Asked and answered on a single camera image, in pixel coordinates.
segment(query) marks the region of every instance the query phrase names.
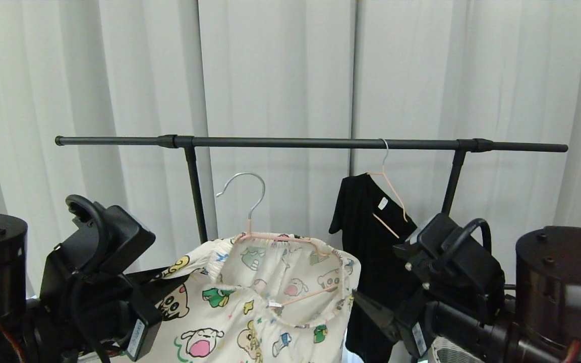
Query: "black horizontal bar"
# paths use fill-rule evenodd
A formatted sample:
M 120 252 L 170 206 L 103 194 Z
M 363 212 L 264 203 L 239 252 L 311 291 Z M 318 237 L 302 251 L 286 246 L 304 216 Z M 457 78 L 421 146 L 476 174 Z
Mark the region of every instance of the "black horizontal bar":
M 379 139 L 317 138 L 205 138 L 163 135 L 145 138 L 65 137 L 57 136 L 58 145 L 155 145 L 161 147 L 286 147 L 311 149 L 385 149 Z M 475 151 L 566 152 L 567 145 L 551 143 L 491 142 L 490 140 L 387 140 L 390 149 Z

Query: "silver hook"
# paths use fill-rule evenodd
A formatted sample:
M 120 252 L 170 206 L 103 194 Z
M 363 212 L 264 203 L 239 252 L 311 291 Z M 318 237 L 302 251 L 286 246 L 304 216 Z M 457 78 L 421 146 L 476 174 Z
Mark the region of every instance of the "silver hook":
M 223 191 L 220 191 L 219 193 L 216 193 L 217 198 L 221 195 L 223 195 L 223 193 L 225 193 L 225 189 L 228 188 L 228 186 L 230 185 L 230 182 L 232 180 L 235 179 L 235 177 L 241 176 L 241 175 L 253 175 L 255 177 L 257 177 L 257 179 L 259 179 L 259 181 L 261 182 L 261 198 L 259 198 L 259 200 L 252 206 L 251 211 L 248 213 L 248 219 L 252 220 L 252 212 L 254 211 L 254 209 L 261 203 L 261 201 L 263 200 L 263 196 L 266 194 L 266 182 L 263 181 L 263 178 L 260 177 L 259 175 L 253 173 L 253 172 L 238 172 L 237 174 L 233 175 L 230 179 L 228 179 L 228 181 L 225 182 L 225 185 L 223 186 Z
M 381 138 L 380 140 L 385 142 L 385 147 L 387 147 L 387 152 L 385 152 L 385 158 L 382 159 L 382 170 L 385 170 L 385 160 L 387 160 L 387 156 L 389 156 L 389 144 L 387 143 L 387 140 L 383 138 Z

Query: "black t-shirt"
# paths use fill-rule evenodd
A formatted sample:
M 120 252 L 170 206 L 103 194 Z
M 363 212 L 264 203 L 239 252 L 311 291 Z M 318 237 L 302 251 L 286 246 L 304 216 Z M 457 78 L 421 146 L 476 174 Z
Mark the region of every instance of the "black t-shirt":
M 373 214 L 396 234 L 397 239 Z M 342 179 L 329 233 L 342 230 L 342 248 L 360 260 L 362 272 L 358 291 L 392 310 L 410 297 L 421 285 L 405 270 L 405 262 L 392 250 L 417 229 L 403 209 L 371 179 L 368 174 Z M 346 348 L 366 362 L 388 361 L 393 344 L 354 304 L 346 333 Z

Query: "cartoon print shirt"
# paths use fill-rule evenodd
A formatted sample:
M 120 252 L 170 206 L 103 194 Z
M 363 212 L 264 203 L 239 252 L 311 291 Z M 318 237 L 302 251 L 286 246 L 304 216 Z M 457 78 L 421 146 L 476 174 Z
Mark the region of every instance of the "cartoon print shirt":
M 145 359 L 341 361 L 358 260 L 318 239 L 320 254 L 312 244 L 235 239 L 208 241 L 162 273 L 190 277 L 158 304 L 163 324 Z M 327 291 L 281 305 L 321 289 Z

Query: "shirt neckline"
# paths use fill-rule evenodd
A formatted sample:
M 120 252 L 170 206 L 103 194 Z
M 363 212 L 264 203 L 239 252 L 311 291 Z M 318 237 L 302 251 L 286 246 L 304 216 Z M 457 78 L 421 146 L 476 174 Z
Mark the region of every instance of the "shirt neckline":
M 257 233 L 257 234 L 261 234 L 264 236 L 271 236 L 271 237 L 281 235 L 280 233 L 269 233 L 269 232 L 268 233 Z M 241 237 L 243 235 L 244 235 L 244 233 L 238 234 L 237 236 L 233 236 L 229 239 L 219 239 L 218 241 L 216 241 L 216 244 L 213 248 L 212 254 L 213 255 L 220 254 L 222 256 L 225 256 L 226 254 L 229 255 L 233 249 L 235 240 L 238 239 L 238 237 Z M 346 299 L 351 294 L 351 281 L 350 281 L 348 274 L 346 274 L 346 271 L 344 268 L 344 265 L 345 265 L 344 258 L 342 257 L 339 250 L 336 250 L 335 248 L 333 248 L 332 246 L 330 246 L 329 244 L 327 244 L 326 242 L 324 242 L 320 239 L 310 238 L 310 240 L 316 246 L 318 246 L 318 250 L 320 252 L 333 253 L 333 255 L 335 255 L 337 257 L 337 259 L 339 261 L 339 267 L 337 269 L 339 270 L 339 280 L 341 281 L 341 283 L 337 287 L 337 294 L 333 294 L 333 298 L 330 301 L 329 306 L 327 306 L 327 308 L 323 312 L 321 312 L 315 319 L 312 319 L 307 323 L 292 324 L 290 322 L 287 322 L 286 320 L 284 320 L 284 318 L 281 315 L 277 314 L 274 311 L 275 308 L 268 307 L 268 302 L 269 302 L 268 299 L 259 295 L 251 287 L 239 286 L 239 285 L 227 285 L 227 284 L 223 283 L 222 279 L 219 280 L 219 276 L 221 275 L 221 271 L 223 270 L 223 266 L 226 263 L 226 260 L 228 259 L 228 257 L 221 258 L 221 259 L 219 259 L 219 258 L 209 258 L 208 259 L 205 267 L 208 271 L 208 277 L 210 278 L 210 283 L 212 283 L 212 285 L 214 287 L 216 287 L 217 289 L 221 289 L 221 290 L 244 291 L 246 294 L 251 296 L 252 299 L 256 299 L 257 301 L 259 301 L 260 304 L 266 305 L 267 307 L 265 308 L 265 311 L 266 311 L 265 314 L 268 315 L 271 322 L 278 322 L 280 324 L 283 324 L 283 325 L 291 327 L 291 328 L 315 328 L 317 326 L 326 324 L 329 320 L 336 317 L 339 313 L 341 313 L 341 311 L 343 309 L 345 309 Z M 242 241 L 239 243 L 249 245 L 249 244 L 253 244 L 253 240 L 249 239 L 247 241 Z M 309 246 L 305 246 L 304 244 L 301 244 L 300 242 L 292 242 L 291 241 L 290 243 L 291 244 L 295 243 L 295 244 L 297 244 L 296 246 L 299 246 L 300 248 L 312 248 Z

